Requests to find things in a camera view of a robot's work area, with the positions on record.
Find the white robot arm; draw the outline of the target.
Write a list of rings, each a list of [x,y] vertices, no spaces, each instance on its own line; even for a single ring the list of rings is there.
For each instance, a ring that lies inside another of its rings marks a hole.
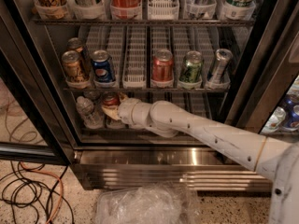
[[[139,125],[162,137],[178,132],[203,142],[273,182],[269,224],[299,223],[299,145],[251,133],[191,114],[167,101],[153,104],[122,94],[101,104],[112,119]]]

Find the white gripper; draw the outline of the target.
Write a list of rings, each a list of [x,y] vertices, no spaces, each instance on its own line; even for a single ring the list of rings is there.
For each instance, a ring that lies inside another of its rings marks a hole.
[[[119,93],[119,107],[116,105],[102,105],[103,112],[114,120],[133,126],[148,128],[152,125],[150,109],[152,104],[144,103],[136,98],[128,98],[125,93]]]

